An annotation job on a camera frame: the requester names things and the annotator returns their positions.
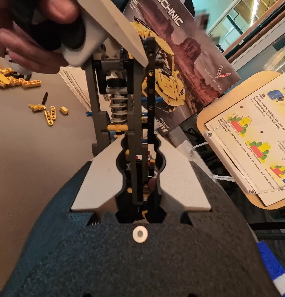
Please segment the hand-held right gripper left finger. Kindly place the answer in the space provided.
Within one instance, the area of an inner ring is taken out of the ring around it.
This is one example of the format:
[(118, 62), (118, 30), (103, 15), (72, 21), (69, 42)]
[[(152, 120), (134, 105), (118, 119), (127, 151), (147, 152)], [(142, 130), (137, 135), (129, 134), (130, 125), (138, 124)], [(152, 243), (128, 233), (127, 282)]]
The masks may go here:
[(93, 158), (72, 204), (73, 212), (116, 213), (118, 211), (115, 196), (122, 190), (123, 177), (116, 161), (122, 152), (123, 139), (124, 136), (116, 139)]

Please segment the person's left hand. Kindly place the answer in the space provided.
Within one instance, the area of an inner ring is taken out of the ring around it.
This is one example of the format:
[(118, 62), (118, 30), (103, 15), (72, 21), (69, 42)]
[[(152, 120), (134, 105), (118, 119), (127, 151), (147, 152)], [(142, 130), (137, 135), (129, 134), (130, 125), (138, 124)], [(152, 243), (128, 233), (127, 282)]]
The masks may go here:
[[(45, 0), (39, 2), (40, 13), (59, 24), (73, 23), (79, 15), (76, 2), (70, 0)], [(0, 0), (0, 57), (9, 50), (10, 60), (32, 72), (57, 74), (60, 67), (69, 64), (58, 52), (41, 48), (28, 34), (12, 22), (7, 1)]]

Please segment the lego instruction booklet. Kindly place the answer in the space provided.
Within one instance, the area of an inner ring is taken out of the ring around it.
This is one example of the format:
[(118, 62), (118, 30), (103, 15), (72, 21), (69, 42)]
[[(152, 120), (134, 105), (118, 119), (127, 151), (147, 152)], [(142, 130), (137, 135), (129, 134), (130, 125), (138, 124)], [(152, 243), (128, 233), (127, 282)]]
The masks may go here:
[(61, 67), (59, 74), (73, 91), (74, 95), (85, 107), (85, 109), (88, 112), (91, 112), (85, 71), (80, 67)]

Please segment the yellow lego beam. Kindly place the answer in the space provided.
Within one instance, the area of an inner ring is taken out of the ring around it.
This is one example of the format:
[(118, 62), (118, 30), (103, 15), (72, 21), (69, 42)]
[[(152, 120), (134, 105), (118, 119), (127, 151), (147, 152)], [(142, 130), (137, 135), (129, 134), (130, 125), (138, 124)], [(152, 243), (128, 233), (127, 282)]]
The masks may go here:
[(21, 86), (24, 87), (24, 88), (37, 88), (37, 87), (41, 86), (41, 81), (40, 80), (26, 81), (26, 80), (20, 79), (20, 82), (21, 82)]

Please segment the blue plastic bin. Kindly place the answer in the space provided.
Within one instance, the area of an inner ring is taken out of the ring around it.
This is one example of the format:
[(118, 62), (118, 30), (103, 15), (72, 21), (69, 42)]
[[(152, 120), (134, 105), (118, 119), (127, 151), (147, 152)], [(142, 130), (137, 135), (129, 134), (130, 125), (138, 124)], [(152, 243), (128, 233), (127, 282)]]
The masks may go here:
[(281, 296), (285, 297), (285, 269), (264, 241), (256, 243), (263, 263)]

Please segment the white board stand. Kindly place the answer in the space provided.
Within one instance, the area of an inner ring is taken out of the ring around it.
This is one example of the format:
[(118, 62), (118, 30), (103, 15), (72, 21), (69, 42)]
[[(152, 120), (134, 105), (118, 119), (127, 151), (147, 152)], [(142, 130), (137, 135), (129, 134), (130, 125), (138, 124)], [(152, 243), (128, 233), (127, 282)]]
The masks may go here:
[(193, 146), (190, 141), (186, 140), (177, 146), (176, 149), (181, 152), (189, 161), (195, 162), (214, 182), (216, 182), (216, 180), (235, 182), (231, 176), (215, 175), (210, 171), (206, 163), (200, 157), (200, 154), (196, 151), (197, 148), (207, 144), (208, 142), (204, 142)]

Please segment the lego set box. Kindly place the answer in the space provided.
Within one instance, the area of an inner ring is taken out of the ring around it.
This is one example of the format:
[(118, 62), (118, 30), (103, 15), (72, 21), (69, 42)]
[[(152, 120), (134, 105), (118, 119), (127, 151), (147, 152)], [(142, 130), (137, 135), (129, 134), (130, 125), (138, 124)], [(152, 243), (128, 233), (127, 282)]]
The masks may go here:
[(192, 1), (131, 0), (124, 16), (141, 38), (154, 37), (158, 132), (165, 136), (239, 81), (240, 77), (199, 23)]

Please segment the lego car chassis model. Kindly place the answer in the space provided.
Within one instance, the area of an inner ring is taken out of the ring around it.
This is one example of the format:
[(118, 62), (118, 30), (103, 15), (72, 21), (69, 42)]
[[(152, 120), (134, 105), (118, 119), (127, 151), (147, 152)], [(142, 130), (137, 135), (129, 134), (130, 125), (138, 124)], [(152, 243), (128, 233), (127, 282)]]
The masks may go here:
[(97, 139), (97, 144), (92, 145), (94, 157), (124, 136), (116, 161), (123, 177), (122, 190), (115, 196), (118, 221), (130, 223), (146, 218), (149, 223), (162, 223), (166, 212), (160, 207), (161, 190), (157, 183), (144, 200), (144, 189), (154, 177), (154, 167), (160, 171), (165, 163), (155, 134), (155, 143), (148, 145), (148, 181), (144, 182), (142, 147), (147, 145), (148, 138), (146, 68), (124, 48), (119, 59), (90, 58), (89, 62), (85, 73), (92, 75), (95, 84), (95, 91), (89, 91)]

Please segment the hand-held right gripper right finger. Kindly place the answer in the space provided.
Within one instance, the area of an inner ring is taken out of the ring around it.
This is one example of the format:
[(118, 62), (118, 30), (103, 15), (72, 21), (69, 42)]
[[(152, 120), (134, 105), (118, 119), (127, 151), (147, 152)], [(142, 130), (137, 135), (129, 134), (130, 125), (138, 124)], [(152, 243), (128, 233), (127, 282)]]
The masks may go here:
[(210, 211), (211, 205), (189, 159), (161, 135), (157, 138), (158, 152), (165, 162), (157, 177), (161, 190), (160, 207), (166, 213)]

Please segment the black lego frame subassembly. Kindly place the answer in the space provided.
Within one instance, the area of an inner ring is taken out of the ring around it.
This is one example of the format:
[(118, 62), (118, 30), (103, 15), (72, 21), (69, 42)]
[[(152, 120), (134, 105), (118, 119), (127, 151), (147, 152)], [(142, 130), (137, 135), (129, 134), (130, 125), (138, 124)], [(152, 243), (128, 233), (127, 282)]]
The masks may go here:
[(143, 179), (144, 182), (148, 181), (148, 145), (154, 144), (156, 136), (154, 132), (155, 125), (155, 64), (156, 64), (156, 41), (154, 37), (147, 37), (143, 40), (143, 45), (146, 50), (148, 65), (146, 67), (146, 78), (147, 78), (147, 104), (148, 104), (148, 138), (147, 145), (143, 144)]

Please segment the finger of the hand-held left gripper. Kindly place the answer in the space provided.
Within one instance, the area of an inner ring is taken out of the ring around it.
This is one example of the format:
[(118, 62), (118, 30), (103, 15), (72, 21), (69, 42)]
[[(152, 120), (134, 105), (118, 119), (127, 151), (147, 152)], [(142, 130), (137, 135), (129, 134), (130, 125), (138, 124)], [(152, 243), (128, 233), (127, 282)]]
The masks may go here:
[(79, 0), (80, 6), (143, 67), (148, 58), (139, 34), (111, 0)]

